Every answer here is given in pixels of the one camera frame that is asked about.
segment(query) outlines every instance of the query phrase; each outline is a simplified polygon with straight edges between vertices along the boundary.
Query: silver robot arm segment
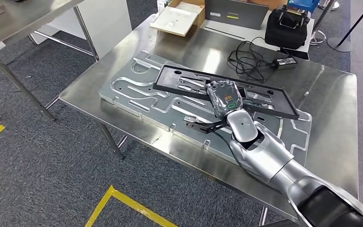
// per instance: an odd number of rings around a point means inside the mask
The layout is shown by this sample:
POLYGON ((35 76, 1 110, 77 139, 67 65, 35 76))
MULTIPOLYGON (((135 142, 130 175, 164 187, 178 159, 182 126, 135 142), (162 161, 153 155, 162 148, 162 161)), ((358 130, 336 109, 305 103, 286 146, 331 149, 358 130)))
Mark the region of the silver robot arm segment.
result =
POLYGON ((363 204, 348 192, 308 171, 293 159, 284 143, 242 109, 234 82, 207 85, 217 117, 232 128, 229 143, 242 167, 250 166, 289 200, 303 226, 363 227, 363 204))

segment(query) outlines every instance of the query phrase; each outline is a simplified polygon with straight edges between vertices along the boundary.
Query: metal panel with slots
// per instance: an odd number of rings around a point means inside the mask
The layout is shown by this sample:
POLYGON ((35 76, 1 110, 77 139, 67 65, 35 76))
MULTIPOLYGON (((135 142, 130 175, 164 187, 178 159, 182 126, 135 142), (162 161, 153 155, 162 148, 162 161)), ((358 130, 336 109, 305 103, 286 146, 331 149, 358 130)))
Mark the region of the metal panel with slots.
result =
MULTIPOLYGON (((159 56, 140 52, 103 84, 99 94, 109 103, 237 164, 228 146, 216 135, 185 127, 183 118, 186 115, 196 116, 202 122, 219 121, 215 118, 209 101, 152 88, 163 64, 183 67, 159 56)), ((286 148, 297 155, 297 161, 304 165, 312 117, 308 113, 297 111, 300 115, 298 120, 263 113, 255 113, 253 118, 281 138, 286 148)), ((231 138, 230 128, 223 128, 219 133, 227 139, 231 138)))

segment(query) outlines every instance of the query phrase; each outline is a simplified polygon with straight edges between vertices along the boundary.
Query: cable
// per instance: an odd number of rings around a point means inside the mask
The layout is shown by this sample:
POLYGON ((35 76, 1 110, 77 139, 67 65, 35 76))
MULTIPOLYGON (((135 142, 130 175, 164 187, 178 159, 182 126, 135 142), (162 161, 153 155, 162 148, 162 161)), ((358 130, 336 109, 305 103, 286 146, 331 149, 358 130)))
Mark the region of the cable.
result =
MULTIPOLYGON (((212 133, 214 133, 215 135, 217 135, 218 137, 220 137, 226 144, 227 144, 227 146, 228 146, 228 148, 230 149, 230 146, 229 146, 229 142, 221 135, 221 134, 219 134, 219 133, 217 133, 216 131, 214 131, 214 130, 210 130, 212 133)), ((234 159, 236 160, 236 162, 237 162, 237 164, 240 166, 240 168, 242 168, 243 170, 244 170, 244 172, 247 174, 247 175, 249 175, 251 178, 253 178, 256 182, 258 182, 258 183, 260 183, 261 185, 263 185, 263 186, 265 186, 265 187, 267 187, 267 188, 269 188, 269 189, 271 189, 271 190, 273 190, 273 191, 275 191, 275 192, 277 192, 277 193, 279 193, 279 194, 282 194, 280 191, 278 191, 278 190, 276 190, 276 189, 274 189, 274 188, 272 188, 271 186, 269 186, 269 185, 267 185, 266 183, 264 183, 264 182, 262 182, 260 179, 258 179, 258 178, 256 178, 256 177, 254 177, 254 175, 252 175, 248 170, 246 170, 243 166, 242 166, 242 164, 240 163, 240 161, 236 158, 236 155, 234 155, 234 153, 233 153, 233 151, 232 151, 232 149, 230 149, 230 152, 232 153, 232 155, 233 155, 233 157, 234 157, 234 159)))
POLYGON ((231 69, 234 69, 237 75, 245 76, 246 79, 251 79, 261 84, 265 83, 265 78, 260 72, 262 68, 273 68, 275 65, 264 60, 264 57, 251 49, 251 44, 256 39, 263 39, 262 37, 258 36, 255 37, 253 40, 250 41, 243 41, 241 42, 236 50, 232 51, 229 56, 227 57, 227 66, 231 69), (246 44, 249 44, 248 51, 241 50, 246 44))

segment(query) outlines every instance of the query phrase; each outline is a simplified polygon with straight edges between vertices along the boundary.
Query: cardboard box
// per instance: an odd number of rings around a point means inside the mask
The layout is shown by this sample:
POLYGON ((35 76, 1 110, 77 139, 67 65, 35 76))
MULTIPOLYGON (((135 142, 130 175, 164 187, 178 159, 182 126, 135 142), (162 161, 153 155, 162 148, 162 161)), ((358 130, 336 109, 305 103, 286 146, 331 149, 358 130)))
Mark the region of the cardboard box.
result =
POLYGON ((172 0, 151 27, 185 36, 191 26, 201 27, 205 20, 204 0, 172 0))
POLYGON ((287 4, 287 0, 249 0, 248 2, 269 6, 271 11, 287 4))

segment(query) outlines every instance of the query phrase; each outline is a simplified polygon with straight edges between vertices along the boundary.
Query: black pole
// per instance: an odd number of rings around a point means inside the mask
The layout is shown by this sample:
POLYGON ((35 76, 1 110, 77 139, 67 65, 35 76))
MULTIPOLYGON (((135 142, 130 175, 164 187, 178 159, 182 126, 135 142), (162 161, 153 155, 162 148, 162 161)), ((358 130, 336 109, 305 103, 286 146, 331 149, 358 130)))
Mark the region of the black pole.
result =
POLYGON ((357 26, 357 24, 363 19, 363 14, 360 16, 360 18, 356 21, 356 23, 350 28, 350 30, 347 32, 347 34, 345 35, 345 37, 343 37, 343 39, 339 42, 339 44, 337 46, 340 46, 346 39, 347 37, 350 35, 350 33, 354 30, 354 28, 357 26))

